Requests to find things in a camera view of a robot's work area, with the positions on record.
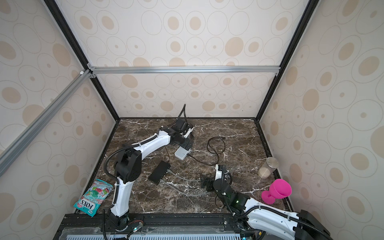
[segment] glass jar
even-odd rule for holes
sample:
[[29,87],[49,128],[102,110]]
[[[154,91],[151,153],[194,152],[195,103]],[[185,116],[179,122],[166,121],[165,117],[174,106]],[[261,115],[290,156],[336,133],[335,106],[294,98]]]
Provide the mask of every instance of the glass jar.
[[257,174],[260,178],[266,179],[268,178],[271,173],[276,170],[276,168],[279,166],[279,162],[274,157],[268,157],[266,161],[263,163]]

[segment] pink silicone cup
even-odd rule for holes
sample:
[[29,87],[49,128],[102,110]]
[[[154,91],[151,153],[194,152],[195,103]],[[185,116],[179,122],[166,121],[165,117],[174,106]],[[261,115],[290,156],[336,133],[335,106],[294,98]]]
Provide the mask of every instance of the pink silicone cup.
[[271,196],[268,190],[262,192],[262,199],[266,204],[273,204],[276,200],[276,198]]
[[291,195],[292,188],[285,180],[276,179],[269,187],[269,192],[274,198],[283,199]]

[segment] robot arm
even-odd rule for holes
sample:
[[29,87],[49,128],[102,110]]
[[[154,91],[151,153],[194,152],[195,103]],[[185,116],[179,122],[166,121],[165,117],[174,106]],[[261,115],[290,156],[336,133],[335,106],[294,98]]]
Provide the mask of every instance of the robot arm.
[[226,173],[225,166],[216,165],[213,187],[217,197],[241,226],[263,230],[285,240],[331,239],[329,231],[307,211],[296,213],[280,210],[235,192],[224,181]]
[[115,183],[115,203],[109,212],[109,219],[116,226],[116,229],[121,230],[126,226],[129,197],[134,181],[140,176],[142,160],[150,153],[170,143],[180,146],[175,155],[183,160],[191,151],[192,131],[192,124],[187,123],[184,119],[177,119],[171,127],[161,126],[158,133],[133,144],[134,146],[138,145],[137,147],[128,148],[118,153],[114,165],[114,175],[118,179],[118,182]]

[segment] black cable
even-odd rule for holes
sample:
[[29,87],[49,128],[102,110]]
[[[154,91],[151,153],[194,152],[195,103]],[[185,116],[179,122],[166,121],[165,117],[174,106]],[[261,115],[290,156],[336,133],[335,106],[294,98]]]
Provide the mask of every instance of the black cable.
[[261,233],[261,235],[259,235],[257,238],[256,238],[256,240],[261,240],[261,239],[263,239],[263,237],[265,236],[265,231],[262,231],[262,233]]
[[[150,139],[141,141],[140,144],[145,144],[145,143],[147,143],[147,142],[149,142],[149,141],[152,141],[152,140],[155,139],[155,138],[157,138],[157,135],[154,135],[154,136],[151,137]],[[137,143],[137,144],[133,144],[133,145],[131,144],[131,145],[129,145],[129,146],[125,146],[125,147],[122,147],[122,148],[120,148],[120,149],[114,151],[114,152],[113,152],[109,157],[107,157],[107,159],[105,159],[105,161],[104,161],[104,164],[103,164],[104,173],[105,173],[107,176],[109,176],[110,178],[113,178],[113,179],[116,181],[116,183],[118,183],[118,182],[119,182],[119,179],[118,179],[116,176],[112,175],[110,172],[108,172],[107,166],[108,166],[108,162],[109,162],[109,160],[110,160],[113,156],[115,156],[117,153],[119,153],[119,152],[121,152],[121,151],[124,151],[124,150],[128,150],[128,149],[130,149],[130,148],[138,147],[138,146],[140,146],[140,144],[139,144],[139,143]],[[117,201],[117,199],[118,199],[118,195],[119,195],[119,185],[116,185],[116,187],[115,187],[115,193],[114,193],[114,198],[113,198],[113,202],[112,202],[112,204],[111,204],[110,206],[108,206],[108,207],[103,208],[103,236],[104,236],[104,239],[105,239],[105,240],[108,240],[108,239],[107,239],[107,235],[106,235],[106,233],[105,233],[105,210],[107,210],[107,209],[111,209],[111,208],[116,204],[116,201]]]
[[313,225],[311,225],[311,224],[309,224],[309,223],[306,223],[306,222],[304,222],[304,221],[301,221],[300,219],[296,219],[296,218],[290,217],[290,216],[288,216],[288,215],[286,215],[286,214],[284,214],[284,213],[282,213],[282,212],[280,212],[280,211],[277,211],[277,210],[275,210],[275,209],[272,209],[272,208],[269,208],[269,207],[266,207],[266,206],[253,206],[253,207],[251,207],[250,209],[248,209],[244,214],[241,214],[241,215],[238,215],[238,216],[233,215],[233,216],[234,216],[235,218],[244,218],[244,217],[246,217],[249,213],[251,213],[253,210],[256,210],[256,209],[265,209],[265,210],[268,210],[268,211],[270,211],[270,212],[273,212],[273,213],[275,213],[275,214],[277,214],[277,215],[279,215],[279,216],[282,216],[282,217],[284,217],[284,218],[286,218],[286,219],[288,219],[288,220],[297,222],[297,223],[299,223],[299,224],[301,224],[301,225],[303,225],[303,226],[306,226],[306,227],[308,227],[308,228],[311,228],[312,230],[315,230],[316,232],[320,233],[321,235],[323,235],[323,236],[324,236],[326,239],[328,239],[328,240],[333,240],[333,239],[331,238],[331,236],[329,236],[329,235],[326,234],[325,232],[321,231],[320,229],[316,228],[315,226],[313,226]]
[[223,208],[225,208],[225,205],[223,205],[223,207],[221,207],[221,208],[218,207],[218,206],[217,206],[217,203],[216,203],[216,199],[217,199],[217,195],[215,195],[215,205],[216,205],[216,207],[217,207],[218,209],[223,209]]
[[184,119],[185,119],[186,123],[188,123],[188,121],[187,121],[187,117],[185,116],[185,106],[186,106],[186,104],[184,103],[183,109],[181,109],[180,114],[177,116],[177,118],[176,118],[175,121],[173,121],[171,124],[168,125],[168,127],[171,127],[173,124],[175,124],[176,121],[177,121],[177,120],[179,119],[179,117],[181,116],[181,114],[183,114],[183,113],[184,113]]
[[232,216],[236,217],[235,213],[231,209],[231,206],[229,205],[229,200],[227,197],[224,196],[224,204],[227,207],[227,210],[232,214]]
[[[212,140],[214,140],[214,139],[219,139],[219,140],[221,140],[221,141],[223,142],[223,144],[224,144],[224,148],[223,148],[221,151],[219,151],[219,152],[217,152],[216,149],[214,149],[214,148],[211,146],[211,144],[210,144],[210,142],[211,142]],[[216,164],[219,163],[219,160],[220,160],[219,154],[222,154],[223,152],[225,152],[225,148],[227,147],[227,145],[226,145],[225,142],[224,142],[224,139],[225,139],[224,137],[219,137],[219,136],[211,137],[210,139],[208,139],[208,142],[207,142],[207,151],[210,152],[211,154],[214,154],[214,155],[217,156],[217,161],[216,161],[215,163],[213,163],[213,164],[209,164],[209,163],[205,163],[205,162],[199,161],[199,160],[197,160],[194,156],[192,156],[192,155],[189,154],[189,153],[188,153],[187,155],[188,155],[189,157],[195,159],[195,160],[196,160],[197,162],[199,162],[199,163],[202,163],[202,164],[207,165],[207,166],[214,166],[214,165],[216,165]]]
[[224,181],[225,181],[225,172],[223,170],[221,170],[221,194],[224,193],[224,188],[223,188],[223,184],[224,184]]
[[229,172],[228,175],[229,175],[229,179],[230,179],[228,184],[231,185],[232,184],[232,174]]
[[164,148],[166,149],[166,151],[167,151],[167,154],[168,154],[168,162],[169,162],[169,160],[170,160],[170,156],[169,156],[169,152],[168,152],[168,149],[167,149],[167,147],[166,146],[164,146]]

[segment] candy bag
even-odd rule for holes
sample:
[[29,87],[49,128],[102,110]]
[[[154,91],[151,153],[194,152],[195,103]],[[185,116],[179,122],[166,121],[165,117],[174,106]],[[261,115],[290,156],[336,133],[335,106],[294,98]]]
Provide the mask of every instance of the candy bag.
[[96,179],[88,191],[74,204],[74,207],[93,217],[112,188],[111,184]]

